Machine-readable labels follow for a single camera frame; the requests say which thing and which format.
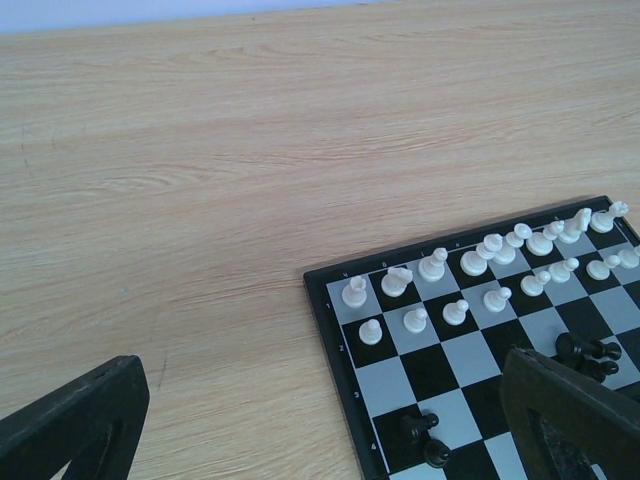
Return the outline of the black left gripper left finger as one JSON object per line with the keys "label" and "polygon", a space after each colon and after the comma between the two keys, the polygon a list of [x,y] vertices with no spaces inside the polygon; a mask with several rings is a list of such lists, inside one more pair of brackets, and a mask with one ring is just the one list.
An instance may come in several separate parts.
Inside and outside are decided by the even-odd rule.
{"label": "black left gripper left finger", "polygon": [[138,356],[108,360],[1,419],[1,477],[126,479],[149,400]]}

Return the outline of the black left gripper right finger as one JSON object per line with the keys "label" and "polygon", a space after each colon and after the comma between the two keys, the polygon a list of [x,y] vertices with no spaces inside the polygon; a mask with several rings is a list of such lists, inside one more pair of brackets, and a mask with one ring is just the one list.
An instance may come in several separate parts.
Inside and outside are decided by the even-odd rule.
{"label": "black left gripper right finger", "polygon": [[530,479],[639,477],[639,397],[611,390],[534,350],[506,357],[501,403]]}

